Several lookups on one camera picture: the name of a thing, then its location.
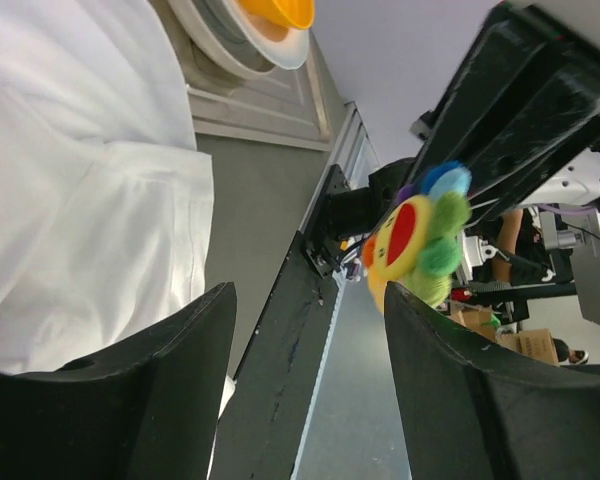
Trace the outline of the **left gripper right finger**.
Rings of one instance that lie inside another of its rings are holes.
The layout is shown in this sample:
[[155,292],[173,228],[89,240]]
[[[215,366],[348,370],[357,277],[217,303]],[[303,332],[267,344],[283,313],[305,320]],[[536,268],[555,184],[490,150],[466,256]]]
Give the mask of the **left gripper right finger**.
[[414,478],[600,479],[600,365],[518,354],[396,283],[384,319]]

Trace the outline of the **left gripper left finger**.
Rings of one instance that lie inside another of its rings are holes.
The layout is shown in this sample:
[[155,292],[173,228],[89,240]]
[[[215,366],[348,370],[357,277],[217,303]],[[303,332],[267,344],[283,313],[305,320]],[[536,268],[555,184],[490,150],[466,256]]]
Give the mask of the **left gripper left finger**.
[[236,319],[222,283],[54,372],[0,373],[0,479],[203,479]]

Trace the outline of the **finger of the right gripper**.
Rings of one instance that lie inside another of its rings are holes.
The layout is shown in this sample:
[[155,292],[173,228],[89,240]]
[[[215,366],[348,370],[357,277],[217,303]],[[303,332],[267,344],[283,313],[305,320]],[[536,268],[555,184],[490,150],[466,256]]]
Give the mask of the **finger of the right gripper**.
[[466,158],[473,174],[470,223],[515,208],[600,139],[600,71],[566,65],[505,97],[504,125]]
[[414,175],[445,161],[464,162],[482,175],[528,175],[543,156],[480,156],[520,113],[538,88],[532,77],[540,59],[570,37],[564,21],[539,5],[502,1],[485,17],[433,111],[428,139],[417,155]]

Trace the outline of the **colourful pompom brooch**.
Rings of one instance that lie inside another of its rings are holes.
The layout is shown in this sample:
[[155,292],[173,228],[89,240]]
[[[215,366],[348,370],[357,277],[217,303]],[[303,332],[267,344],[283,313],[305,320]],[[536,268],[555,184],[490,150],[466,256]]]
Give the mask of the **colourful pompom brooch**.
[[397,205],[369,236],[361,255],[380,312],[391,282],[431,307],[448,298],[462,259],[456,237],[471,216],[470,185],[470,171],[452,161],[430,170],[419,185],[399,190]]

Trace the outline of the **white shirt garment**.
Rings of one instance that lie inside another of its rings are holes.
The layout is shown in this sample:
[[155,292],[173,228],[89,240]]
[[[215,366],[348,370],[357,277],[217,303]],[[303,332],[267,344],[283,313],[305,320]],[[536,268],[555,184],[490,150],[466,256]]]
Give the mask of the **white shirt garment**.
[[53,371],[204,292],[214,203],[147,1],[0,1],[0,372]]

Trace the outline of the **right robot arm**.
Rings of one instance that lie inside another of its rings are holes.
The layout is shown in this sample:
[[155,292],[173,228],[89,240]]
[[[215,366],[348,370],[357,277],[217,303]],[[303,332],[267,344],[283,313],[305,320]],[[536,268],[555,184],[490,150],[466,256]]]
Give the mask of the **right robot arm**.
[[[591,18],[600,2],[575,11]],[[413,131],[413,158],[373,173],[366,187],[327,199],[333,237],[374,230],[401,200],[400,189],[430,186],[436,168],[456,161],[472,175],[472,222],[534,203],[600,208],[600,21],[583,32],[555,4],[504,2],[484,20],[437,106]]]

